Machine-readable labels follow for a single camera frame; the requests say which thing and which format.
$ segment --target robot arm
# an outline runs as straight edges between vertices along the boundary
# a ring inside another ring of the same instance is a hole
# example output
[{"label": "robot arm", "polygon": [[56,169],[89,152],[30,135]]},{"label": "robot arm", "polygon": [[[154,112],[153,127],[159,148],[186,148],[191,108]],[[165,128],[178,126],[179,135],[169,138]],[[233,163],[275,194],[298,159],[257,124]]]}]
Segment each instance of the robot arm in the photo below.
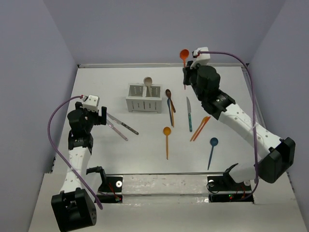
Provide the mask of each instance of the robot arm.
[{"label": "robot arm", "polygon": [[[184,85],[191,85],[204,110],[218,121],[228,125],[244,140],[253,146],[253,127],[251,118],[236,104],[235,100],[219,89],[220,75],[216,69],[207,66],[209,54],[207,47],[193,52],[194,61],[189,61],[185,68]],[[270,133],[256,123],[259,177],[274,183],[292,164],[295,142],[285,140]],[[223,174],[221,184],[232,186],[236,183],[254,179],[254,163],[236,163]]]},{"label": "robot arm", "polygon": [[[74,171],[85,179],[95,192],[107,178],[102,167],[87,169],[93,147],[91,130],[94,125],[106,125],[106,107],[98,112],[99,97],[89,95],[83,102],[76,102],[75,110],[68,114],[71,130],[69,132],[69,162]],[[67,232],[96,224],[94,196],[87,190],[71,168],[58,195],[52,196],[51,204],[60,231]]]}]

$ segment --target cable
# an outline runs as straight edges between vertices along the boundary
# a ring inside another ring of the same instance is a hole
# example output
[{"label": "cable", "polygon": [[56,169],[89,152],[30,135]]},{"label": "cable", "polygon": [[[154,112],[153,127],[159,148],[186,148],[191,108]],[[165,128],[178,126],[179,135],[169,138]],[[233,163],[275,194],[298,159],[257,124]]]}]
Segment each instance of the cable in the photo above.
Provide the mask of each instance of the cable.
[{"label": "cable", "polygon": [[56,151],[56,153],[63,159],[63,161],[67,164],[67,166],[72,170],[72,172],[77,176],[77,178],[82,182],[82,184],[89,190],[89,192],[92,194],[92,196],[94,196],[96,203],[98,205],[98,207],[102,210],[103,206],[102,203],[100,202],[99,198],[97,197],[96,193],[90,188],[90,186],[85,182],[85,180],[81,177],[81,175],[78,174],[78,172],[72,167],[72,165],[70,164],[70,162],[61,154],[61,152],[58,150],[57,146],[55,145],[54,141],[52,140],[52,136],[50,135],[50,125],[52,122],[53,117],[55,116],[55,114],[57,113],[57,111],[64,106],[66,103],[68,103],[69,101],[79,98],[82,99],[84,96],[75,96],[72,97],[70,99],[68,99],[67,101],[63,102],[60,106],[58,106],[55,111],[52,113],[52,115],[49,118],[48,121],[48,125],[47,125],[47,135],[48,135],[48,139],[50,144],[52,145],[53,149]]},{"label": "cable", "polygon": [[241,198],[244,198],[246,196],[246,190],[244,186],[241,186],[242,190],[243,190],[243,196]]},{"label": "cable", "polygon": [[98,191],[99,194],[103,195],[103,196],[106,196],[106,197],[113,197],[114,195],[110,195],[110,194],[106,194],[102,191]]},{"label": "cable", "polygon": [[256,139],[257,136],[256,136],[256,127],[255,127],[255,122],[256,122],[255,105],[256,105],[256,103],[255,103],[255,91],[254,91],[254,88],[253,88],[252,76],[251,76],[251,73],[248,69],[248,66],[240,58],[238,58],[237,56],[235,56],[231,53],[199,51],[198,54],[221,54],[221,55],[227,55],[227,56],[230,56],[230,57],[234,57],[245,67],[246,71],[248,72],[248,76],[249,76],[249,79],[250,79],[250,82],[251,82],[251,93],[252,93],[252,112],[253,112],[252,126],[253,126],[253,148],[254,148],[254,168],[255,168],[255,180],[254,180],[254,182],[255,182],[255,187],[249,195],[247,195],[246,197],[241,199],[241,200],[245,200],[245,199],[247,199],[247,198],[249,198],[253,195],[253,193],[255,192],[255,190],[257,189],[257,186],[259,184],[259,168],[258,168],[257,139]]},{"label": "cable", "polygon": [[115,193],[115,191],[114,191],[114,189],[113,189],[113,187],[112,187],[112,184],[111,183],[109,183],[108,184],[108,187],[110,187],[110,190],[112,191],[112,193],[114,194],[114,197],[115,198],[118,198],[118,196],[116,195],[116,193]]}]

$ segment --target white utensil holder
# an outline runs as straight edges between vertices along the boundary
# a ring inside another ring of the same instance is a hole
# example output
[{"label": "white utensil holder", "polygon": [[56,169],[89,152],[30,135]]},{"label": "white utensil holder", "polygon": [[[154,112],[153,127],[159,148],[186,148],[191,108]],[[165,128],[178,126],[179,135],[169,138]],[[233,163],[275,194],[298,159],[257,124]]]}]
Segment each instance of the white utensil holder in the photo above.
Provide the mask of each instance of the white utensil holder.
[{"label": "white utensil holder", "polygon": [[150,89],[152,97],[150,97],[149,90],[144,84],[129,84],[128,96],[126,97],[129,112],[144,111],[161,113],[162,85],[152,84]]}]

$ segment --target blue-handled knife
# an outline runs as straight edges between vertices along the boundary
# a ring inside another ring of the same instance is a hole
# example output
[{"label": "blue-handled knife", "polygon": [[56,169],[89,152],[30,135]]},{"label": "blue-handled knife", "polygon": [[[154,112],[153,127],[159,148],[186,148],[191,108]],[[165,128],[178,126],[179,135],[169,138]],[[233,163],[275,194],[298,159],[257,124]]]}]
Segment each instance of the blue-handled knife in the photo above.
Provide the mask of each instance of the blue-handled knife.
[{"label": "blue-handled knife", "polygon": [[192,122],[191,122],[191,104],[187,97],[187,108],[188,108],[188,118],[189,118],[189,130],[192,132]]}]

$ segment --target utensil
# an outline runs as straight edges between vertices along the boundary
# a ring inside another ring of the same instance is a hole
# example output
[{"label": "utensil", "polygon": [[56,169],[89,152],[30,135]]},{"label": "utensil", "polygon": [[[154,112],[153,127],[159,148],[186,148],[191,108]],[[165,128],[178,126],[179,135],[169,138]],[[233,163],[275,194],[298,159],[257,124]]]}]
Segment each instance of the utensil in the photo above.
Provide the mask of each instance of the utensil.
[{"label": "utensil", "polygon": [[171,110],[172,112],[172,124],[173,124],[173,127],[175,126],[175,122],[174,122],[174,112]]},{"label": "utensil", "polygon": [[163,129],[163,133],[166,135],[166,159],[169,159],[169,135],[171,133],[171,129],[169,127],[165,127]]},{"label": "utensil", "polygon": [[198,129],[194,132],[193,136],[191,137],[190,141],[195,141],[195,139],[197,139],[198,135],[201,133],[202,129],[204,128],[204,126],[206,125],[206,123],[209,121],[211,117],[207,116],[204,117],[201,124],[199,125]]},{"label": "utensil", "polygon": [[117,134],[119,134],[124,140],[128,141],[128,139],[119,131],[116,127],[114,127],[113,123],[111,123],[108,119],[106,120],[106,124],[109,125]]},{"label": "utensil", "polygon": [[111,118],[111,120],[113,120],[114,122],[123,125],[125,128],[129,129],[130,131],[132,131],[135,134],[139,134],[136,130],[132,129],[131,127],[129,127],[126,123],[123,123],[122,121],[118,120],[117,118],[115,118],[114,116],[110,115],[109,113],[106,113],[108,117]]},{"label": "utensil", "polygon": [[189,50],[188,49],[184,49],[180,52],[179,54],[180,59],[183,60],[183,67],[185,68],[185,60],[189,57]]},{"label": "utensil", "polygon": [[174,106],[173,101],[172,101],[172,98],[171,98],[171,97],[172,97],[171,91],[170,91],[169,89],[167,89],[167,90],[165,90],[165,94],[166,94],[166,96],[169,98],[170,104],[171,104],[172,109],[173,109],[173,111],[174,111],[174,113],[175,113],[176,110],[175,110],[175,106]]},{"label": "utensil", "polygon": [[153,95],[151,93],[151,88],[150,86],[153,84],[153,80],[151,79],[151,77],[145,77],[144,78],[144,84],[146,85],[146,87],[148,88],[149,90],[149,96],[152,98]]},{"label": "utensil", "polygon": [[190,100],[187,97],[187,108],[188,108],[188,118],[189,118],[189,130],[192,132],[192,122],[191,122],[191,104]]},{"label": "utensil", "polygon": [[173,126],[173,118],[172,118],[172,113],[170,111],[170,99],[168,98],[168,107],[169,107],[169,118],[170,118],[170,123]]},{"label": "utensil", "polygon": [[213,148],[214,148],[215,146],[217,146],[218,143],[219,143],[219,141],[218,141],[217,138],[212,138],[212,139],[211,139],[211,146],[212,146],[212,148],[211,148],[211,155],[209,156],[209,161],[208,161],[208,168],[207,168],[207,170],[209,170],[209,166],[211,165],[211,158],[212,158]]}]

